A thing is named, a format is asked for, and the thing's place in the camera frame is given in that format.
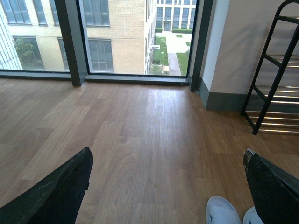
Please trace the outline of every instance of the building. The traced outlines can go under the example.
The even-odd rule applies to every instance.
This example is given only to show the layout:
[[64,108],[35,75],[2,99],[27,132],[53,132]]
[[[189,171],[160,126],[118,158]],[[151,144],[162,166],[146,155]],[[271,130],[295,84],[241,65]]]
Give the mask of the building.
[[193,29],[197,0],[157,0],[156,28]]
[[11,35],[3,15],[0,14],[0,69],[21,70],[17,52],[11,42]]
[[[91,72],[148,74],[156,4],[152,0],[84,0],[82,21]],[[11,42],[26,45],[24,70],[68,71],[54,0],[1,0]]]

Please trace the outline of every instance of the gray baseboard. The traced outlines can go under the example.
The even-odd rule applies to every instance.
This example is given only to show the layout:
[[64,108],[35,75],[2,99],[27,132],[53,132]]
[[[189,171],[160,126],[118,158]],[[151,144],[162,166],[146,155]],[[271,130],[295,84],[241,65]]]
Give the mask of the gray baseboard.
[[[207,110],[218,111],[241,111],[246,94],[236,93],[221,93],[210,92],[201,79],[199,82],[199,95]],[[247,105],[247,111],[261,111],[263,107],[263,100],[257,95],[251,96]],[[268,111],[270,112],[283,112],[283,113],[298,113],[299,105],[296,104],[276,104],[271,103]]]

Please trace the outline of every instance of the paved path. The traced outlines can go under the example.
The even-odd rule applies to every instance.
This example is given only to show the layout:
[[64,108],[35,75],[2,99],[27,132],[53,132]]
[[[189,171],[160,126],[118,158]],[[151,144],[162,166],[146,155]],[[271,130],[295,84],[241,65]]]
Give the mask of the paved path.
[[185,53],[189,50],[186,42],[191,42],[192,34],[174,34],[172,32],[156,33],[156,36],[166,37],[169,73],[171,76],[181,76],[178,58],[176,53]]
[[168,53],[169,75],[181,76],[181,69],[179,68],[178,57],[176,53]]

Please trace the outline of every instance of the brick building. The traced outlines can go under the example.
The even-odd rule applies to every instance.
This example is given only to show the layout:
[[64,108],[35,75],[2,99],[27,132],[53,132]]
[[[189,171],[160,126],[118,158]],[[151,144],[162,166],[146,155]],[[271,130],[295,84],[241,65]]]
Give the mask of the brick building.
[[[31,46],[24,70],[68,71],[54,0],[1,0],[0,14],[11,41]],[[156,2],[82,0],[81,15],[91,72],[149,73]]]

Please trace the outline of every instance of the white building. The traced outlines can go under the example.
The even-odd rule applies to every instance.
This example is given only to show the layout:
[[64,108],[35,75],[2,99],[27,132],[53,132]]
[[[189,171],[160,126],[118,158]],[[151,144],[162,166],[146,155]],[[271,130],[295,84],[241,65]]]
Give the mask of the white building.
[[197,0],[157,0],[156,28],[193,29]]

